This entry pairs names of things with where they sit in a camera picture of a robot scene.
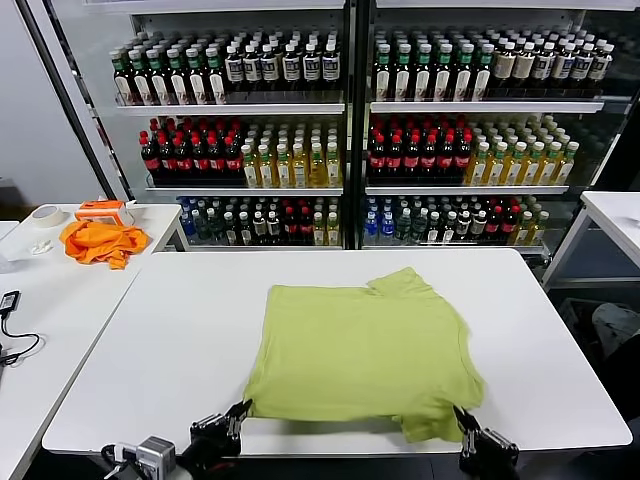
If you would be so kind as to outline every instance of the white wall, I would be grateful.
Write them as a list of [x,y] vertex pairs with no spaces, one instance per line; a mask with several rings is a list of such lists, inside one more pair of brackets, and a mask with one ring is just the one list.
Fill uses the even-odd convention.
[[104,195],[13,0],[0,0],[0,204]]

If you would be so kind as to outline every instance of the black cable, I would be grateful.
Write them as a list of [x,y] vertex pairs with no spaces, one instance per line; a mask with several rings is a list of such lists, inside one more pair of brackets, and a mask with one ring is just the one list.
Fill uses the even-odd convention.
[[16,363],[18,358],[20,358],[22,355],[29,353],[31,350],[36,348],[36,345],[38,345],[38,343],[40,343],[40,335],[38,335],[37,333],[23,333],[19,335],[12,335],[11,333],[7,332],[7,327],[6,327],[7,317],[8,317],[8,314],[2,315],[2,320],[0,321],[0,328],[2,328],[3,334],[5,334],[9,338],[32,337],[32,338],[35,338],[36,340],[35,342],[33,342],[33,345],[31,345],[26,350],[23,350],[22,352],[12,353],[10,355],[5,355],[4,357],[0,357],[0,365],[13,365],[14,363]]

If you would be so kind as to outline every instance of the green t-shirt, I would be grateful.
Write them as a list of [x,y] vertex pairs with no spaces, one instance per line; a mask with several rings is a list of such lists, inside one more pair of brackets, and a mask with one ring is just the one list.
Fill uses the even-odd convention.
[[392,417],[407,441],[460,441],[452,406],[479,407],[483,381],[458,313],[412,269],[369,288],[274,286],[244,398],[254,417]]

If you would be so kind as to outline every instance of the white desk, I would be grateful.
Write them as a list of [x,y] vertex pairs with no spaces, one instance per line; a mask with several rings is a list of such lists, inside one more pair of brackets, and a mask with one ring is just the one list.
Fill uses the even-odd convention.
[[[75,205],[63,205],[72,212]],[[46,427],[82,367],[86,356],[144,260],[164,247],[180,214],[179,205],[132,208],[136,225],[152,238],[123,271],[107,264],[80,265],[64,253],[58,235],[67,221],[42,229],[27,218],[0,241],[0,253],[15,262],[15,271],[0,274],[0,295],[20,290],[18,309],[8,319],[12,333],[36,332],[44,339],[37,354],[15,366],[0,368],[0,480],[22,478],[40,446]],[[38,239],[52,240],[42,255],[28,252]],[[5,349],[25,348],[30,339],[0,334]]]
[[640,268],[640,192],[584,192],[580,199],[584,206],[542,278],[546,289],[561,277],[592,221]]
[[[471,328],[471,356],[488,384],[475,412],[482,424],[524,450],[631,441],[521,256],[464,248],[155,254],[114,313],[43,446],[97,452],[108,443],[157,435],[182,452],[191,422],[240,400],[272,285],[364,286],[406,266]],[[391,421],[248,419],[242,449],[245,456],[340,456],[455,452],[460,446],[438,440],[409,445]]]

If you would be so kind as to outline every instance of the shelf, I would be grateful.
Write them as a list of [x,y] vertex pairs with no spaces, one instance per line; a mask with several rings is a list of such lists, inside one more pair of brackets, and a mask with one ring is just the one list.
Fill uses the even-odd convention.
[[371,102],[371,113],[596,113],[604,102]]
[[563,10],[635,10],[637,0],[377,0],[378,8],[545,8]]
[[205,115],[339,115],[344,103],[265,103],[239,105],[168,105],[116,107],[131,117],[205,116]]
[[194,197],[339,197],[338,188],[228,188],[228,187],[147,187],[146,192],[166,196]]
[[560,195],[569,189],[561,187],[468,187],[466,185],[448,185],[442,187],[366,187],[367,195]]
[[339,10],[344,7],[344,0],[85,0],[84,7],[91,13],[127,15],[252,10]]

